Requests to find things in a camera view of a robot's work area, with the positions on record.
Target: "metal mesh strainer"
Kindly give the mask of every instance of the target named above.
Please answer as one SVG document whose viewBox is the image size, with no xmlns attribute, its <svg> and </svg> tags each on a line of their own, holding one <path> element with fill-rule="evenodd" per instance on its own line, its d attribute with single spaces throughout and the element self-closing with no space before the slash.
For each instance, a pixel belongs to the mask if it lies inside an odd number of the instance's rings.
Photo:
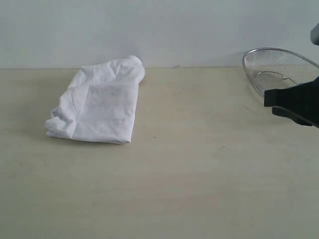
<svg viewBox="0 0 319 239">
<path fill-rule="evenodd" d="M 319 76 L 319 65 L 315 62 L 277 48 L 259 48 L 246 53 L 243 67 L 251 85 L 262 97 L 267 90 L 290 88 Z"/>
</svg>

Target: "beige tabletop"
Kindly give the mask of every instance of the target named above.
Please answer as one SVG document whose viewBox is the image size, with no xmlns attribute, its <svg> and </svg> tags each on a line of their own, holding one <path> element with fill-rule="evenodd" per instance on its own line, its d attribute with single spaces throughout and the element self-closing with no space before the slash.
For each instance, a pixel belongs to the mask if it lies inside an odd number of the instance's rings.
<svg viewBox="0 0 319 239">
<path fill-rule="evenodd" d="M 0 70 L 1 239 L 317 239 L 319 129 L 241 68 L 148 69 L 132 142 L 45 136 L 76 70 Z"/>
</svg>

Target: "crumpled white towel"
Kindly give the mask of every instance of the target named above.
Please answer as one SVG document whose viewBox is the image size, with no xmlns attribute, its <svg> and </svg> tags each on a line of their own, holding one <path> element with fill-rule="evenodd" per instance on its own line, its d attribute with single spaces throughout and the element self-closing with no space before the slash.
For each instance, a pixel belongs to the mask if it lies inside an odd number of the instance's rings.
<svg viewBox="0 0 319 239">
<path fill-rule="evenodd" d="M 81 141 L 131 141 L 139 83 L 145 69 L 136 56 L 83 66 L 45 122 L 46 135 Z"/>
</svg>

